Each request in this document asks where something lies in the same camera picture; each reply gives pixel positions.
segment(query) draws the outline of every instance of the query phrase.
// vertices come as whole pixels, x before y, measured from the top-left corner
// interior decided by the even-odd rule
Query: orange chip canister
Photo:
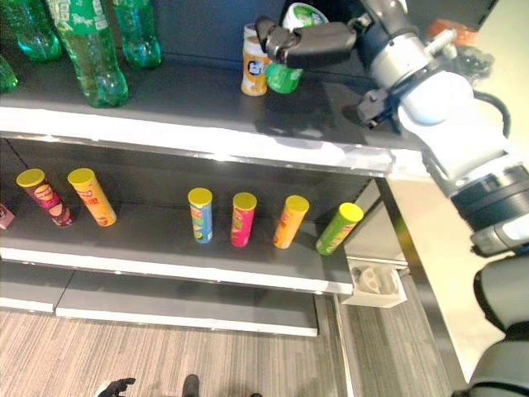
[[[43,170],[32,168],[17,176],[17,184],[39,204],[58,227],[68,227],[73,223],[69,208],[53,189]]]
[[[279,225],[275,230],[274,245],[276,247],[281,249],[290,247],[309,207],[310,204],[302,196],[287,197]]]
[[[99,226],[111,226],[116,222],[116,213],[114,213],[91,169],[78,168],[73,170],[68,175],[68,182],[74,186],[75,191]]]
[[[267,89],[265,71],[270,59],[261,50],[256,36],[245,38],[242,54],[243,75],[241,91],[252,97],[265,95]]]
[[[233,216],[231,219],[231,244],[245,246],[251,234],[257,198],[252,193],[242,192],[233,196]]]

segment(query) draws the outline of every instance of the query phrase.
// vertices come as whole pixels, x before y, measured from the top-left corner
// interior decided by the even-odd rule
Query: black shoe
[[[183,382],[182,397],[198,397],[199,386],[198,376],[188,375]]]

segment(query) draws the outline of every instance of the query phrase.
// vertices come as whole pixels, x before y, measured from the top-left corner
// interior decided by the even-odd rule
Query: white shelf edge
[[[35,310],[36,312],[53,313],[53,304],[0,297],[0,307],[10,309]]]
[[[87,310],[57,308],[58,317],[86,318],[92,320],[123,321],[129,323],[149,323],[159,325],[178,325],[184,327],[224,329],[232,331],[249,331],[295,335],[300,337],[316,337],[316,328],[293,327],[288,325],[248,323],[241,321],[217,320],[215,318],[189,318],[160,316],[156,314],[139,314],[110,312],[105,310]]]
[[[69,138],[207,153],[207,158],[218,161],[238,161],[243,158],[349,171],[367,170],[373,175],[393,175],[397,178],[427,176],[419,151],[266,136],[225,128],[194,127],[95,114],[0,107],[0,131],[34,134],[40,141],[47,142]]]
[[[129,261],[100,256],[79,256],[6,247],[0,247],[0,256],[7,261],[60,265],[73,269],[113,271],[115,274],[179,277],[195,280],[230,282],[243,285],[301,289],[313,291],[317,294],[328,292],[333,294],[351,295],[353,293],[352,282],[347,284],[326,280],[302,279],[284,275],[266,275],[262,273],[215,269],[212,267]]]

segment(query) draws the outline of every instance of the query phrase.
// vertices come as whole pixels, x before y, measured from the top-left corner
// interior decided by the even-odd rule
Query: green chip canister
[[[317,239],[317,251],[325,256],[332,254],[363,217],[364,211],[358,205],[342,203],[325,231]]]
[[[283,18],[283,27],[290,31],[298,27],[321,25],[329,21],[316,8],[295,2],[290,5]],[[291,93],[298,86],[303,69],[291,69],[285,65],[270,64],[266,69],[266,83],[277,93]]]

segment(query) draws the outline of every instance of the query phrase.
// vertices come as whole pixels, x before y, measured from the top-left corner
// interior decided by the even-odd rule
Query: yellow lid
[[[43,170],[38,168],[31,168],[25,170],[17,176],[17,184],[22,188],[30,188],[31,186],[37,186],[45,178]]]
[[[296,213],[305,213],[306,211],[308,211],[310,204],[308,203],[306,198],[302,196],[292,195],[287,197],[287,200],[285,201],[285,206],[290,211],[294,211]]]
[[[195,188],[189,190],[188,200],[191,204],[203,206],[210,204],[213,200],[213,194],[206,188]]]
[[[68,174],[68,181],[73,186],[87,184],[95,179],[96,175],[89,168],[78,168]]]
[[[340,215],[350,222],[359,222],[364,217],[364,211],[353,203],[342,203],[338,208]]]
[[[237,193],[233,196],[233,206],[243,211],[250,211],[257,206],[257,198],[252,193]]]

